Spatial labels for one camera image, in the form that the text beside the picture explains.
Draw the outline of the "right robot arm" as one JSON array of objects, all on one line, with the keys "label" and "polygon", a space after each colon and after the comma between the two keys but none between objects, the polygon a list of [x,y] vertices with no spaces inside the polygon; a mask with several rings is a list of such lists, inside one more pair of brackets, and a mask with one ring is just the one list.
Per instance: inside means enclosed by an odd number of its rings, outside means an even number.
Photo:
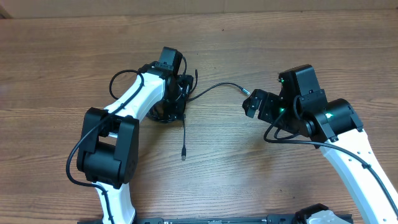
[{"label": "right robot arm", "polygon": [[397,191],[373,153],[364,125],[345,99],[328,101],[315,69],[301,65],[279,73],[278,95],[255,89],[243,101],[257,117],[288,136],[274,144],[312,145],[321,150],[345,184],[365,223],[397,223]]}]

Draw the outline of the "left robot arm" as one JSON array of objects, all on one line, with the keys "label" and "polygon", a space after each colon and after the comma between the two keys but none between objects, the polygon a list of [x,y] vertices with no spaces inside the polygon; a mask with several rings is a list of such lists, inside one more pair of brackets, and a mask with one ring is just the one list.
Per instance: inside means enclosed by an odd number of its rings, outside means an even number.
[{"label": "left robot arm", "polygon": [[157,61],[135,71],[136,81],[103,109],[90,108],[81,138],[72,149],[87,187],[96,189],[103,209],[98,223],[134,223],[129,183],[139,152],[139,125],[144,118],[160,123],[185,120],[194,77],[179,73],[181,52],[164,47]]}]

